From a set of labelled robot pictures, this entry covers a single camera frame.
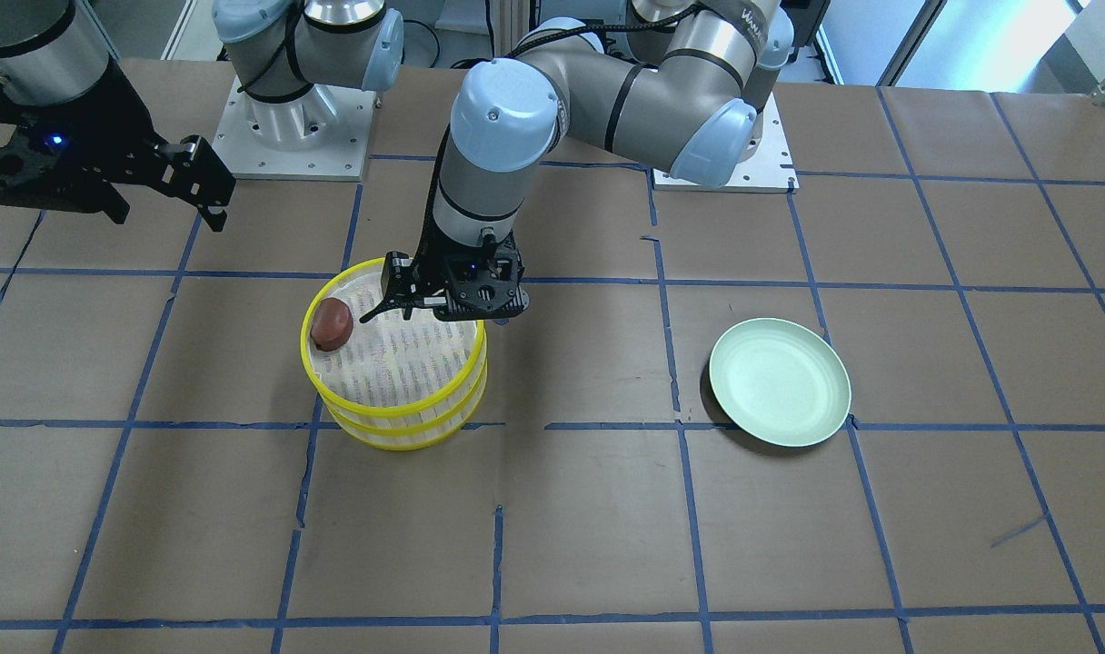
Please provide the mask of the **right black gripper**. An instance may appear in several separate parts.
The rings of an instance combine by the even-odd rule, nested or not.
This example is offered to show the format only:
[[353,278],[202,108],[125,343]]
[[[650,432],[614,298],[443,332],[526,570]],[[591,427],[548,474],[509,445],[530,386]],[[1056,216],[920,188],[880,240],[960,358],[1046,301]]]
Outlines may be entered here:
[[78,98],[25,106],[0,74],[0,204],[127,220],[117,183],[167,192],[164,137],[117,64]]

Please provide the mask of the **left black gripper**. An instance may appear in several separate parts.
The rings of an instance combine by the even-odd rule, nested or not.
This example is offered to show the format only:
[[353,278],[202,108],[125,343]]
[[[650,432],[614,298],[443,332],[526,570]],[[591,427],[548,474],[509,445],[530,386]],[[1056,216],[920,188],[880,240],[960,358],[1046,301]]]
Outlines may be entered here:
[[441,321],[511,319],[529,307],[523,274],[512,234],[469,247],[425,226],[413,260],[413,291]]

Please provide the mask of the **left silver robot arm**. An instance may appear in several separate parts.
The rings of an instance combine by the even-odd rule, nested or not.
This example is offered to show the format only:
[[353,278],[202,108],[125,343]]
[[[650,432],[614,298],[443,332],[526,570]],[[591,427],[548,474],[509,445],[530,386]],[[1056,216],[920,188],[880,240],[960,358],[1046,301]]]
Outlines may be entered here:
[[600,28],[550,18],[464,77],[436,152],[413,255],[383,262],[379,312],[441,321],[527,309],[513,224],[541,158],[564,137],[706,189],[732,182],[796,29],[777,1],[631,1],[632,61]]

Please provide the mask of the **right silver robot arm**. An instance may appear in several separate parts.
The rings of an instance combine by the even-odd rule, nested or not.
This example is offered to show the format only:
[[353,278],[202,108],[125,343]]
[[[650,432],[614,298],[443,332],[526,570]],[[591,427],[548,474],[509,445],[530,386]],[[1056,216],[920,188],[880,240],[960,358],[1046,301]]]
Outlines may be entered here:
[[[403,18],[383,1],[215,1],[257,140],[291,150],[338,124],[329,86],[383,92]],[[0,204],[127,220],[119,184],[149,187],[225,223],[235,178],[206,138],[156,128],[82,1],[0,1]]]

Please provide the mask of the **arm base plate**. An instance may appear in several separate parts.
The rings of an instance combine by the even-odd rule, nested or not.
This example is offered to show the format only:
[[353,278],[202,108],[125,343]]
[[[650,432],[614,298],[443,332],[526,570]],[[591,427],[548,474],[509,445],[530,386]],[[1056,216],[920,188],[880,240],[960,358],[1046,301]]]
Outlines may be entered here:
[[744,160],[732,170],[728,183],[720,187],[691,183],[657,169],[652,171],[652,177],[656,189],[665,191],[790,193],[801,187],[774,93],[767,99],[762,116],[756,120]]
[[233,80],[212,144],[238,181],[362,181],[377,92],[316,85],[267,104],[236,87]]

